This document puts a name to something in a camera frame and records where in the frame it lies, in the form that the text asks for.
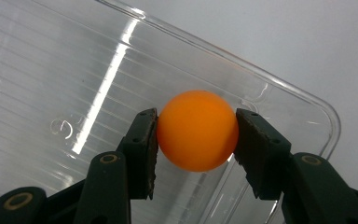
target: orange ball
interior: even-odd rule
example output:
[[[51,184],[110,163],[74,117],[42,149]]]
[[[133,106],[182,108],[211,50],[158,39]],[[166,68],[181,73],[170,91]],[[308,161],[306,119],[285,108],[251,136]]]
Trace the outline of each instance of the orange ball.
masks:
[[[238,123],[230,105],[208,91],[172,98],[158,117],[157,138],[175,165],[204,172],[223,164],[237,145]]]

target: ping pong ball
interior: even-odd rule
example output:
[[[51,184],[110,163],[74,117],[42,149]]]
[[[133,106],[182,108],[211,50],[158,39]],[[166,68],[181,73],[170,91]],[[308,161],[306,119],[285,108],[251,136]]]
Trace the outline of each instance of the ping pong ball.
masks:
[[[234,111],[218,95],[186,91],[173,97],[158,117],[157,138],[173,164],[191,172],[223,164],[237,145]]]

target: table surface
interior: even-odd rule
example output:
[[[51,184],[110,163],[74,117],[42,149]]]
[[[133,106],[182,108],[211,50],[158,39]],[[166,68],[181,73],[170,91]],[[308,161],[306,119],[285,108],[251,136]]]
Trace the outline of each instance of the table surface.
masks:
[[[330,161],[358,189],[358,1],[124,0],[332,105]]]

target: plastic tray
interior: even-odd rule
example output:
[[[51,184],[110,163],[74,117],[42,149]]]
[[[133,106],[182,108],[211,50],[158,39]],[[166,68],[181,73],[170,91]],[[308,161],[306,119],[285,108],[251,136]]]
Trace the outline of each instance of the plastic tray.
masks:
[[[118,2],[0,0],[0,195],[51,195],[115,150],[135,114],[187,90],[254,110],[293,152],[326,158],[339,136],[334,109],[221,49]],[[231,160],[190,173],[158,154],[155,199],[132,201],[132,223],[282,223],[256,200]]]

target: transparent plastic lid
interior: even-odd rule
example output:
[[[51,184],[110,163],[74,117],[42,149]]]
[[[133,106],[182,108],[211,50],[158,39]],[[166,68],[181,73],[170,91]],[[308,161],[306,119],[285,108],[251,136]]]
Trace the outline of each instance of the transparent plastic lid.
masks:
[[[106,4],[0,0],[0,196],[75,184],[138,112],[195,89],[258,112],[292,152],[331,154],[340,128],[330,105],[139,9]],[[154,200],[131,201],[132,223],[283,221],[234,160],[190,173],[159,152],[156,173]]]

